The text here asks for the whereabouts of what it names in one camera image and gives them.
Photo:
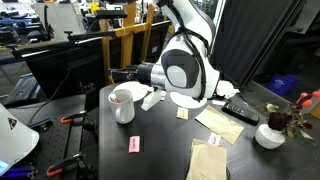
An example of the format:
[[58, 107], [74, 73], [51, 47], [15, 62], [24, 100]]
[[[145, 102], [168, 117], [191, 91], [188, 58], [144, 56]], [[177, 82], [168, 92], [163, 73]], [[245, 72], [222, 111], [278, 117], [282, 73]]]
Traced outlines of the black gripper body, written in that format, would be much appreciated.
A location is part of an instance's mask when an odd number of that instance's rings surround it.
[[137, 80], [142, 84], [150, 84], [152, 68], [153, 64], [150, 63], [128, 65], [121, 70], [121, 79], [125, 81]]

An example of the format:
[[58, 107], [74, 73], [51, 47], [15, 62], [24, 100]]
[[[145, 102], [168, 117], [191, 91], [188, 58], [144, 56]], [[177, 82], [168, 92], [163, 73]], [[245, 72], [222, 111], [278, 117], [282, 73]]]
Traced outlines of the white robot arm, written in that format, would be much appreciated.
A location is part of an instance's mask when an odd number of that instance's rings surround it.
[[200, 101], [216, 96], [220, 72], [210, 63], [216, 27], [193, 0], [153, 0], [174, 25], [156, 63], [110, 69], [114, 81], [137, 80]]

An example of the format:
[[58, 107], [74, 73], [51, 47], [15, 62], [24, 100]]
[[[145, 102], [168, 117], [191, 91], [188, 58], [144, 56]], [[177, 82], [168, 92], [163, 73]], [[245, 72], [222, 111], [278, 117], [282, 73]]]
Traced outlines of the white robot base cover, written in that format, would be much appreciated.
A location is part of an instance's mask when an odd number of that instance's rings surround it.
[[0, 104], [0, 175], [36, 147], [39, 133], [29, 128]]

